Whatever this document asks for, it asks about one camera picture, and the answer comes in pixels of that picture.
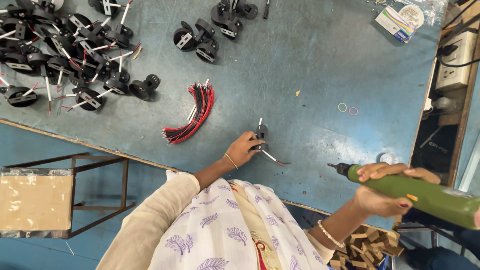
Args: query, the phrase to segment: stool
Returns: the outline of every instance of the stool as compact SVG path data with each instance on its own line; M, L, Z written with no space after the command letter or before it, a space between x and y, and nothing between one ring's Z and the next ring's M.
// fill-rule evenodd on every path
M29 168L41 164L72 159L70 169ZM100 160L75 166L76 160ZM77 173L123 162L119 207L75 204ZM126 205L129 159L124 157L89 156L88 153L2 167L0 169L0 237L70 239L135 206ZM74 210L115 210L89 225L72 232Z

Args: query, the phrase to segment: cardboard scrap pile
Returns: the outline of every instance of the cardboard scrap pile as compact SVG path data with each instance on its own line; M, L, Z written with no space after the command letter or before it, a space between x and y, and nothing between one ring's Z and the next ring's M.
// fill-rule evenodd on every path
M399 237L397 232L360 226L345 239L344 248L337 248L330 266L337 270L347 270L345 262L350 262L357 269L376 270L375 266L380 266L385 260L383 254L399 256L402 253L403 248L398 246Z

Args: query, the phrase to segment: plastic bag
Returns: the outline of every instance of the plastic bag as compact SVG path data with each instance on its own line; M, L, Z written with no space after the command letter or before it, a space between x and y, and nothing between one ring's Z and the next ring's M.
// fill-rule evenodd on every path
M441 25L448 0L396 0L407 5L418 6L425 15L425 24Z

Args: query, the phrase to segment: red rubber band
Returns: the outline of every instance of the red rubber band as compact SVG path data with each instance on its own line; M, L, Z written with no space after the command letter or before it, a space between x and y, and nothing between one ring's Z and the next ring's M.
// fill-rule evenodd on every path
M356 110L357 110L357 113L352 114L352 113L350 112L351 109L356 109ZM350 108L350 109L348 110L348 113L349 113L350 115L357 115L357 114L359 113L359 109L357 109L357 108L355 108L355 107L352 107L352 108Z

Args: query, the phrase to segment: silver bangle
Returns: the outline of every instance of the silver bangle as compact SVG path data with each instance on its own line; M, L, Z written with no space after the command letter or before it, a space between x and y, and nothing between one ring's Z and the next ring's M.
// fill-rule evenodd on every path
M343 248L345 247L345 243L342 241L341 243L339 243L337 240L333 239L333 237L325 230L325 228L322 226L322 221L321 220L318 220L317 222L318 224L318 227L320 227L320 229L322 229L322 232L328 237L328 239L332 240L332 242L337 245L338 247L340 248Z

